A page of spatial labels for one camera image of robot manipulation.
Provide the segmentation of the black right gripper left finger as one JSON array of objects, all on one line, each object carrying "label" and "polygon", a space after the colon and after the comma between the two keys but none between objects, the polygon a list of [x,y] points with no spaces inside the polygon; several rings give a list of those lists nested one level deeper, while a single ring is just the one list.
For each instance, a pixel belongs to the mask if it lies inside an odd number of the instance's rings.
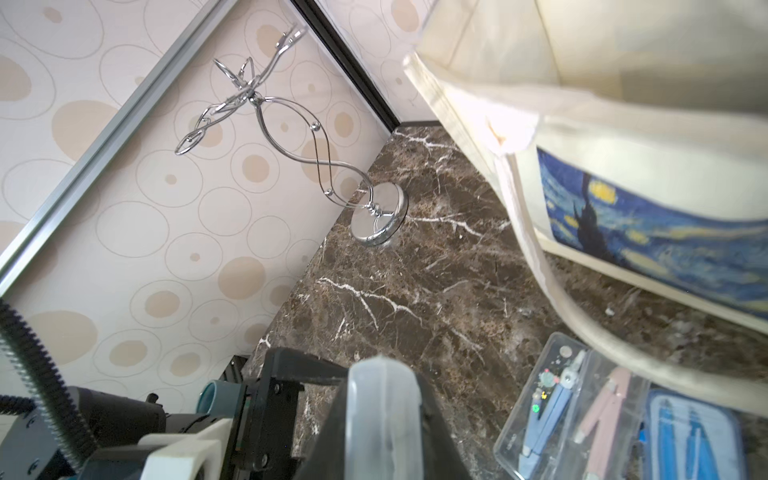
[{"label": "black right gripper left finger", "polygon": [[324,480],[345,478],[345,431],[347,381],[337,388],[334,400],[317,440],[294,479]]}]

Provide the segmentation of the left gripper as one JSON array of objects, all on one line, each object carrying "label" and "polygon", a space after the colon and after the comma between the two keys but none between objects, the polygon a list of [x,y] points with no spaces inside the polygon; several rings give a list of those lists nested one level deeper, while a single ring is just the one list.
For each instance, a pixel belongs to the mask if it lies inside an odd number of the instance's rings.
[{"label": "left gripper", "polygon": [[292,479],[302,460],[292,454],[300,394],[307,385],[338,386],[348,369],[299,350],[267,351],[261,373],[245,382],[232,455],[234,479]]}]

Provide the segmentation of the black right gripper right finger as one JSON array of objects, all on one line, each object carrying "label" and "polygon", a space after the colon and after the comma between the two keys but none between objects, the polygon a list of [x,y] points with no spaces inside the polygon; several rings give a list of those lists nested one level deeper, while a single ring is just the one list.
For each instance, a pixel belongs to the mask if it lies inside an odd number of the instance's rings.
[{"label": "black right gripper right finger", "polygon": [[420,409],[424,478],[470,479],[470,473],[451,438],[432,388],[422,375],[417,374],[416,380],[422,397]]}]

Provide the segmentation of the light blue compass case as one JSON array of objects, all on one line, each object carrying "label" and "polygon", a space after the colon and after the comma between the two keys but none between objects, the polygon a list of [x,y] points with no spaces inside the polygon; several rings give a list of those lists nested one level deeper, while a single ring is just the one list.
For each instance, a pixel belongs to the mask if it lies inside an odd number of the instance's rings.
[{"label": "light blue compass case", "polygon": [[571,399],[581,386],[589,349],[556,332],[548,338],[499,437],[493,455],[513,479],[543,479]]}]

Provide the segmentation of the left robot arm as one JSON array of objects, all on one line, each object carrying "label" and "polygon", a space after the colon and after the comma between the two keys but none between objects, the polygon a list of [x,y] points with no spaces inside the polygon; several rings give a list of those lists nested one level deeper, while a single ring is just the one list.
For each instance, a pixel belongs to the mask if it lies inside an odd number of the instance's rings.
[{"label": "left robot arm", "polygon": [[1,349],[27,388],[3,396],[15,417],[1,444],[5,479],[290,479],[301,392],[335,386],[344,367],[290,348],[267,352],[261,374],[230,365],[191,414],[158,393],[143,400],[70,387],[30,325],[1,308]]}]

